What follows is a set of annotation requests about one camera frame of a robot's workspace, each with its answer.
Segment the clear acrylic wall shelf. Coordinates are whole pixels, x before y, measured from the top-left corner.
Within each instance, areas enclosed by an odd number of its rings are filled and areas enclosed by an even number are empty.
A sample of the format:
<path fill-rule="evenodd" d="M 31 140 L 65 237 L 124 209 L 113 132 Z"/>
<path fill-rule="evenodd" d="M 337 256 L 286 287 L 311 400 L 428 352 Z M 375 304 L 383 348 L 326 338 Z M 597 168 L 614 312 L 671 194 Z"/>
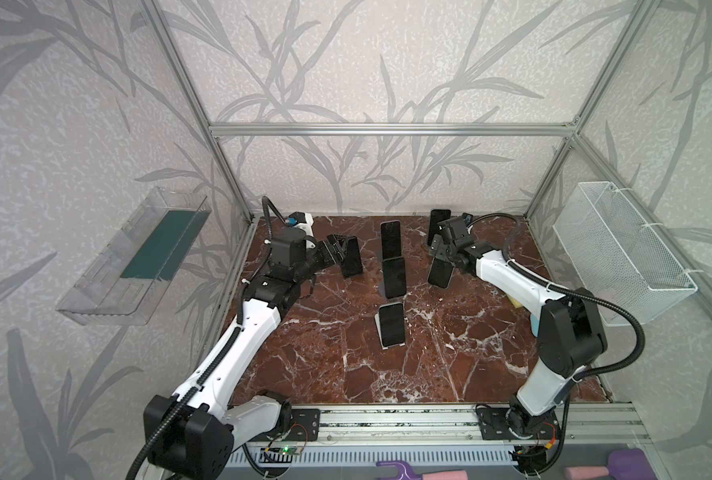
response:
<path fill-rule="evenodd" d="M 211 213 L 205 194 L 153 188 L 57 311 L 83 326 L 147 324 Z"/>

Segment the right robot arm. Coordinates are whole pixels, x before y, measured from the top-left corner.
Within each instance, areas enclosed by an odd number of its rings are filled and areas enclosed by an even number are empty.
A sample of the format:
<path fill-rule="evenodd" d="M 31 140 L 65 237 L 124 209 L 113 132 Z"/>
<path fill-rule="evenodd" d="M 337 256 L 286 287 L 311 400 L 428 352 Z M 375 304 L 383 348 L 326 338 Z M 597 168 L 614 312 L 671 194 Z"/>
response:
<path fill-rule="evenodd" d="M 574 385 L 590 376 L 622 370 L 644 351 L 646 334 L 627 310 L 584 288 L 571 290 L 537 275 L 506 250 L 474 240 L 468 230 L 457 238 L 450 233 L 435 234 L 430 254 L 430 284 L 447 287 L 458 269 L 494 285 L 537 319 L 537 363 L 504 415 L 507 428 L 518 438 L 534 436 L 557 405 L 570 397 Z M 600 308 L 623 317 L 634 330 L 635 343 L 623 359 L 595 367 L 593 363 L 608 349 Z"/>

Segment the black phone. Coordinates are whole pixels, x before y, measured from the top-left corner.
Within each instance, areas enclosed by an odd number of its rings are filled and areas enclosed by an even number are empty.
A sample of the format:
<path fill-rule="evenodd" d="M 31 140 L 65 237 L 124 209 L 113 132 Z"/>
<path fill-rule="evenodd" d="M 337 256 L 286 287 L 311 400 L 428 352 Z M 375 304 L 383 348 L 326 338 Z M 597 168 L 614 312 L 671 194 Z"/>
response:
<path fill-rule="evenodd" d="M 363 262 L 359 240 L 356 236 L 349 236 L 343 243 L 344 258 L 340 264 L 344 278 L 352 278 L 363 273 Z"/>
<path fill-rule="evenodd" d="M 382 262 L 384 293 L 387 299 L 403 297 L 407 293 L 406 262 L 403 257 Z"/>

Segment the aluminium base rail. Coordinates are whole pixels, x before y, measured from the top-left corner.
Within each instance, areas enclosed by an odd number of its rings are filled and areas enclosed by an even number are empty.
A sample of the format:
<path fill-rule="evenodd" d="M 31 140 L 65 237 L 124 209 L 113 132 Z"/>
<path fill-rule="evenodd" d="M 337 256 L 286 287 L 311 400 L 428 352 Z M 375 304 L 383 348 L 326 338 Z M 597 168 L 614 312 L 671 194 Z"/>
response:
<path fill-rule="evenodd" d="M 361 467 L 383 460 L 413 466 L 510 466 L 519 447 L 557 438 L 557 410 L 537 433 L 522 439 L 505 424 L 505 406 L 474 404 L 303 405 L 315 419 L 299 423 L 287 440 L 259 440 L 249 455 L 263 467 Z"/>

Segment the pink-edged phone back centre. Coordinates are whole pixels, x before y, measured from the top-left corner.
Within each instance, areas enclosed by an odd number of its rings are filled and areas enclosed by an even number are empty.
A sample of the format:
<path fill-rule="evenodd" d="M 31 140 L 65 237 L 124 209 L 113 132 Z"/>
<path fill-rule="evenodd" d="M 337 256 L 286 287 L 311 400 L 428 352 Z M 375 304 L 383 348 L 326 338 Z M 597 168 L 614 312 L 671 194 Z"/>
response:
<path fill-rule="evenodd" d="M 382 258 L 389 260 L 402 256 L 401 222 L 391 220 L 380 225 Z"/>

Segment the purple plastic tool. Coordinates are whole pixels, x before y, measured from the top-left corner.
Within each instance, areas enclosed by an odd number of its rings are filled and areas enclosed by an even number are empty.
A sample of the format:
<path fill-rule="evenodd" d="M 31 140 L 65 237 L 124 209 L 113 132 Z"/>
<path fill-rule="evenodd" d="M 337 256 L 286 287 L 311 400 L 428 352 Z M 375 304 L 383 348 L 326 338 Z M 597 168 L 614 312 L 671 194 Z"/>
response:
<path fill-rule="evenodd" d="M 395 468 L 396 474 L 392 480 L 468 480 L 465 470 L 441 471 L 432 473 L 417 473 L 405 461 L 378 461 L 377 467 Z"/>

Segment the teal phone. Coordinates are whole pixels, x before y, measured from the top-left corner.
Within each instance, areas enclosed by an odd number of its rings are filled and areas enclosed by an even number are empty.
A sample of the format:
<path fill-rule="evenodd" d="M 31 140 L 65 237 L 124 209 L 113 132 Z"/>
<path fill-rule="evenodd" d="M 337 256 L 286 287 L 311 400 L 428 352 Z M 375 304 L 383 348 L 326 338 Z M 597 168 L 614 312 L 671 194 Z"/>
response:
<path fill-rule="evenodd" d="M 383 305 L 376 316 L 381 346 L 388 349 L 406 343 L 405 309 L 401 302 Z"/>

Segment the purple pink scoop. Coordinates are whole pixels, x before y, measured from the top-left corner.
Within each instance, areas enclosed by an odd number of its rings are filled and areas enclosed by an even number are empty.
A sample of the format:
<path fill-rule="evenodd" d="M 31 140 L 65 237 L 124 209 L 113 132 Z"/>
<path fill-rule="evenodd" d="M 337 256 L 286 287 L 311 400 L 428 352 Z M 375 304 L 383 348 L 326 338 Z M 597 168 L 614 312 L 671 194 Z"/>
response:
<path fill-rule="evenodd" d="M 569 480 L 590 480 L 612 477 L 616 480 L 657 480 L 645 452 L 640 448 L 615 450 L 609 454 L 606 466 L 566 467 Z"/>

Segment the white folding phone stand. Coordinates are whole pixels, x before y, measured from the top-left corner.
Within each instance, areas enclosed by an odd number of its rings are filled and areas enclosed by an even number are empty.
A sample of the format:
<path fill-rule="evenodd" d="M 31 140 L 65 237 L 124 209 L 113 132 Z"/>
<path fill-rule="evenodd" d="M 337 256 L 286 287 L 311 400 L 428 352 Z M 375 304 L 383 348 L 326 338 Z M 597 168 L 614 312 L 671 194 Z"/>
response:
<path fill-rule="evenodd" d="M 404 346 L 406 345 L 406 336 L 405 336 L 404 340 L 401 341 L 401 342 L 393 341 L 392 343 L 387 343 L 387 342 L 383 339 L 382 324 L 381 324 L 381 319 L 380 319 L 380 314 L 379 314 L 379 313 L 375 314 L 374 320 L 375 320 L 375 326 L 376 326 L 376 329 L 377 329 L 377 335 L 378 335 L 379 345 L 380 345 L 380 347 L 381 347 L 382 350 L 388 350 L 388 349 L 390 349 L 390 348 L 398 347 L 398 346 L 404 347 Z"/>

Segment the white-edged phone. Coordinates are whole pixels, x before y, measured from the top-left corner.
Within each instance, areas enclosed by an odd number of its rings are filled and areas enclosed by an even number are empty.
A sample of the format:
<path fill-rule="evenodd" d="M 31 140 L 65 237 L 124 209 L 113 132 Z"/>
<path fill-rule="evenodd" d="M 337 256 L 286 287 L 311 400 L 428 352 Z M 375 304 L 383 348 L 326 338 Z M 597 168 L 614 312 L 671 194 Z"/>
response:
<path fill-rule="evenodd" d="M 444 256 L 437 256 L 437 257 L 442 257 L 445 260 L 447 260 L 449 262 L 449 268 L 447 270 L 433 269 L 432 264 L 431 264 L 431 268 L 430 268 L 430 272 L 428 274 L 427 281 L 432 286 L 435 286 L 435 287 L 438 287 L 441 289 L 447 289 L 450 284 L 452 275 L 454 273 L 455 265 L 452 261 L 450 261 L 448 258 L 446 258 Z"/>

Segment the yellow sponge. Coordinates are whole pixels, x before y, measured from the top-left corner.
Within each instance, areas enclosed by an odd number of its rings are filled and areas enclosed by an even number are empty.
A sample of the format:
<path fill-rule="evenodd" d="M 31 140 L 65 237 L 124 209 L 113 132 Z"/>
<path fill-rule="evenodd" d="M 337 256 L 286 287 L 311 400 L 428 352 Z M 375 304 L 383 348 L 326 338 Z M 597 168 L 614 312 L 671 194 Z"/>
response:
<path fill-rule="evenodd" d="M 509 298 L 509 300 L 511 301 L 511 303 L 513 304 L 513 306 L 514 306 L 515 308 L 522 308 L 522 307 L 523 307 L 523 304 L 522 304 L 520 301 L 518 301 L 515 297 L 513 297 L 513 296 L 508 296 L 508 298 Z"/>

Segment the dark phone back right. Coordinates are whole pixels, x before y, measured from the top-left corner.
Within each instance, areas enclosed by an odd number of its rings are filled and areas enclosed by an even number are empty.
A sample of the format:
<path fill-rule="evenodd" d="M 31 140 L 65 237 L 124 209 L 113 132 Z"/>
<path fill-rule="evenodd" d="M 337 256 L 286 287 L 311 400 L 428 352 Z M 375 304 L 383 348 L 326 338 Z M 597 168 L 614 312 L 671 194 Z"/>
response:
<path fill-rule="evenodd" d="M 439 224 L 451 218 L 450 209 L 432 209 L 429 217 L 427 246 L 430 247 L 435 236 L 440 232 Z"/>

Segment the light blue sponge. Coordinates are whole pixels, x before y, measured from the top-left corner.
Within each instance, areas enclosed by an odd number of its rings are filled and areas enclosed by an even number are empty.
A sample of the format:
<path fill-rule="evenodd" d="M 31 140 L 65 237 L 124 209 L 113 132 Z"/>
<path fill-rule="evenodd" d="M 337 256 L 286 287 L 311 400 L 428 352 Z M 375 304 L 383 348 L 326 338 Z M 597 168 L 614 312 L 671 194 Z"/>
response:
<path fill-rule="evenodd" d="M 530 315 L 530 328 L 535 338 L 539 335 L 540 320 L 535 314 Z"/>

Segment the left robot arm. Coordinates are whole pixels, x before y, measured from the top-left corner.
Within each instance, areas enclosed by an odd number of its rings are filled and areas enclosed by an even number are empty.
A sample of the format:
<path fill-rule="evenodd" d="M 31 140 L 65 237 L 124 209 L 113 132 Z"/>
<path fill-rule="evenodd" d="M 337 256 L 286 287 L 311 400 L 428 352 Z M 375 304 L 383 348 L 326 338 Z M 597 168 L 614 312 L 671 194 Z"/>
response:
<path fill-rule="evenodd" d="M 300 299 L 303 283 L 342 264 L 348 240 L 337 234 L 316 240 L 286 227 L 268 244 L 268 271 L 243 287 L 237 314 L 213 350 L 172 395 L 156 395 L 146 406 L 145 443 L 128 478 L 149 463 L 189 479 L 216 479 L 250 440 L 289 429 L 292 408 L 281 394 L 259 393 L 239 406 L 230 402 L 260 347 Z"/>

